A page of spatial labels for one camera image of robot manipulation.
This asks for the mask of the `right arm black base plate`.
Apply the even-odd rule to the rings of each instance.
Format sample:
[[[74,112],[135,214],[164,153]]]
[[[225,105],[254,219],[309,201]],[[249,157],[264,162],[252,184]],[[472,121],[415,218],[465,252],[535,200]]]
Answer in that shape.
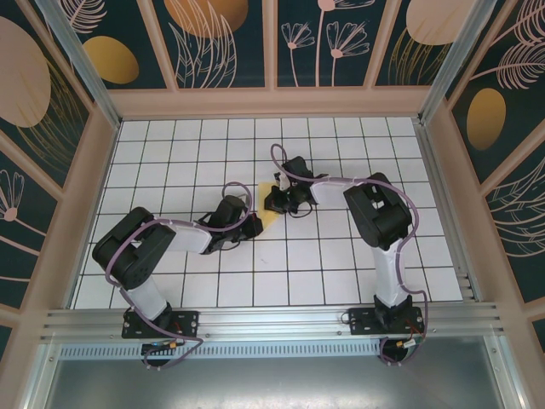
[[[348,325],[352,335],[410,335],[424,332],[422,311],[410,307],[399,314],[379,315],[374,308],[350,308]]]

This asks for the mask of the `aluminium frame post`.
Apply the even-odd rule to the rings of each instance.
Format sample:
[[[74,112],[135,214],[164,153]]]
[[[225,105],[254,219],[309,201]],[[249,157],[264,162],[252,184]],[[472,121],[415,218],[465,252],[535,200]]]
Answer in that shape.
[[[454,82],[456,75],[463,71],[463,66],[468,56],[479,40],[479,36],[488,22],[493,21],[494,10],[498,3],[500,8],[506,0],[475,0],[468,12],[460,31],[456,34],[455,41],[433,80],[430,90],[419,109],[413,124],[425,127],[432,119],[445,98],[445,95]]]
[[[70,27],[64,12],[56,0],[35,0],[44,19],[50,24],[53,33],[60,41],[62,48],[72,59],[76,71],[82,77],[86,87],[95,98],[98,108],[105,115],[108,123],[119,129],[121,117],[110,98],[106,86],[87,56],[76,32]]]

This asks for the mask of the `long aluminium mounting rail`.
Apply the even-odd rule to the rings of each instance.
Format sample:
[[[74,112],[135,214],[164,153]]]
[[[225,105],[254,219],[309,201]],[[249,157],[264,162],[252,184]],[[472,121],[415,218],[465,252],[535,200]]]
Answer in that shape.
[[[346,306],[201,308],[198,336],[220,342],[348,338],[346,310]],[[38,335],[58,343],[120,341],[122,325],[122,309],[51,310]],[[432,302],[428,306],[430,337],[499,335],[504,329],[491,302]]]

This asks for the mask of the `aluminium side rail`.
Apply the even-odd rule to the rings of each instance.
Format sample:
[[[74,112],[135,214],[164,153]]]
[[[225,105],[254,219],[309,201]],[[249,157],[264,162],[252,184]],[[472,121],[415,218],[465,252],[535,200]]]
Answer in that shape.
[[[462,298],[465,302],[482,302],[482,294],[474,276],[473,265],[469,260],[468,249],[462,237],[460,223],[456,218],[444,172],[439,166],[439,160],[426,127],[416,122],[414,128],[454,264],[456,278],[461,287]]]

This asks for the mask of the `grey metal panel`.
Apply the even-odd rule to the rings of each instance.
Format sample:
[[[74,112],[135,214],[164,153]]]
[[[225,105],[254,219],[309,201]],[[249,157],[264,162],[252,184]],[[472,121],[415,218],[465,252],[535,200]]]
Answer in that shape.
[[[429,338],[413,360],[378,355],[60,361],[39,348],[18,409],[531,409],[503,337]]]

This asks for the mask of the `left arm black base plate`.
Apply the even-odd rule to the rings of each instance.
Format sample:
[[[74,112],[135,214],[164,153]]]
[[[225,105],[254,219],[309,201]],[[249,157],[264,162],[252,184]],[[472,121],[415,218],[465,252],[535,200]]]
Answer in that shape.
[[[166,311],[152,323],[165,331],[174,333],[177,337],[195,337],[198,329],[198,312]],[[166,338],[166,335],[151,328],[135,311],[127,310],[123,314],[121,337],[123,339],[152,339]]]

